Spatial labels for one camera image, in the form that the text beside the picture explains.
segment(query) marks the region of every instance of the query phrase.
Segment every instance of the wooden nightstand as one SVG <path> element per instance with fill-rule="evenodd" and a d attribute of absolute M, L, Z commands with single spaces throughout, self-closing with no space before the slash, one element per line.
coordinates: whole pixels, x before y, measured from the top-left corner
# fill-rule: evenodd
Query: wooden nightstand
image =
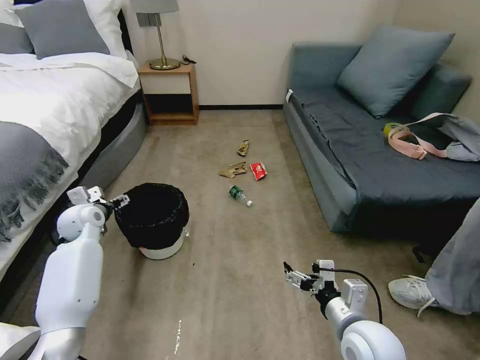
<path fill-rule="evenodd" d="M 138 69 L 150 125 L 196 125 L 199 91 L 195 65 L 173 70 Z"/>

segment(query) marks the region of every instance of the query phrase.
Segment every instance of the carpet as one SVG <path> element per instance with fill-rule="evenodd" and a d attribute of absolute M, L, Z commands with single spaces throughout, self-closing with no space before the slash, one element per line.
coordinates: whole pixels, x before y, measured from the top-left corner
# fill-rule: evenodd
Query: carpet
<path fill-rule="evenodd" d="M 250 140 L 247 164 L 262 161 L 268 171 L 259 182 L 250 170 L 231 180 L 218 175 L 243 159 L 236 154 L 243 140 Z M 202 111 L 198 126 L 151 127 L 107 194 L 145 182 L 184 192 L 190 236 L 176 255 L 153 261 L 110 219 L 87 359 L 340 359 L 320 305 L 285 282 L 283 261 L 309 272 L 316 259 L 333 259 L 373 281 L 384 323 L 409 359 L 478 358 L 478 316 L 428 309 L 417 319 L 390 298 L 388 281 L 428 269 L 416 262 L 413 243 L 329 232 L 280 110 Z M 232 184 L 251 208 L 229 197 Z M 338 275 L 339 285 L 344 278 Z M 12 322 L 31 324 L 34 298 L 25 297 Z M 378 319 L 372 291 L 366 313 Z"/>

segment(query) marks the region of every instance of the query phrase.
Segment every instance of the black cable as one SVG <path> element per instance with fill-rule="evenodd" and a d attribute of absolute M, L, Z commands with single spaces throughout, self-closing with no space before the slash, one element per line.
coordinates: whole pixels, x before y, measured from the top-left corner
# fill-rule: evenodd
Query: black cable
<path fill-rule="evenodd" d="M 190 65 L 190 64 L 196 64 L 196 63 L 197 63 L 197 62 L 194 61 L 194 60 L 190 60 L 186 55 L 183 55 L 183 56 L 182 56 L 182 59 L 183 59 L 184 61 L 186 61 L 186 62 L 180 61 L 180 64 L 182 64 L 182 65 Z"/>
<path fill-rule="evenodd" d="M 366 277 L 362 273 L 360 273 L 358 271 L 355 271 L 355 270 L 336 269 L 336 268 L 335 269 L 329 269 L 329 268 L 326 268 L 326 267 L 315 267 L 315 272 L 317 272 L 317 270 L 319 270 L 319 271 L 329 271 L 329 272 L 332 272 L 332 273 L 353 274 L 353 275 L 357 275 L 359 277 L 362 277 L 371 286 L 371 288 L 373 289 L 373 292 L 375 293 L 376 303 L 378 305 L 378 322 L 380 324 L 384 323 L 384 316 L 383 316 L 383 313 L 382 313 L 382 302 L 380 301 L 379 292 L 377 291 L 377 288 L 375 287 L 374 283 L 371 282 L 368 277 Z"/>

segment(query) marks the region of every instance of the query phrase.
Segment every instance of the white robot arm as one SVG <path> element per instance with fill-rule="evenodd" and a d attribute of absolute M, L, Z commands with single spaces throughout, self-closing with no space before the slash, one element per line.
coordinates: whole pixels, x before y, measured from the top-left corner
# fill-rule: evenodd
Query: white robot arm
<path fill-rule="evenodd" d="M 100 238 L 109 215 L 99 187 L 68 193 L 74 206 L 57 220 L 60 244 L 48 257 L 36 301 L 41 335 L 29 360 L 76 360 L 87 322 L 100 298 L 103 250 Z"/>
<path fill-rule="evenodd" d="M 358 279 L 345 279 L 341 293 L 335 283 L 335 263 L 317 260 L 312 275 L 294 271 L 283 263 L 286 281 L 308 291 L 320 303 L 323 316 L 329 320 L 340 340 L 344 360 L 406 360 L 400 340 L 381 323 L 366 320 L 363 308 L 368 287 Z"/>

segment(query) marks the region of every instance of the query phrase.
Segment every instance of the shoelace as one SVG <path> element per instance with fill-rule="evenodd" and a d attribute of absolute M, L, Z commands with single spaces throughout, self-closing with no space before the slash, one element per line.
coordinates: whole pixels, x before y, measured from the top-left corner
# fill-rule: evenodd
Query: shoelace
<path fill-rule="evenodd" d="M 414 275 L 403 275 L 407 278 L 414 279 L 417 281 L 412 281 L 410 284 L 412 284 L 415 289 L 418 291 L 418 295 L 422 298 L 422 300 L 427 300 L 426 303 L 424 303 L 421 308 L 418 310 L 416 313 L 416 317 L 420 318 L 420 315 L 424 312 L 426 308 L 428 308 L 430 305 L 432 305 L 437 299 L 435 299 L 432 296 L 432 293 L 430 291 L 426 290 L 426 286 L 421 286 L 419 282 L 425 283 L 425 279 L 422 277 L 414 276 Z"/>

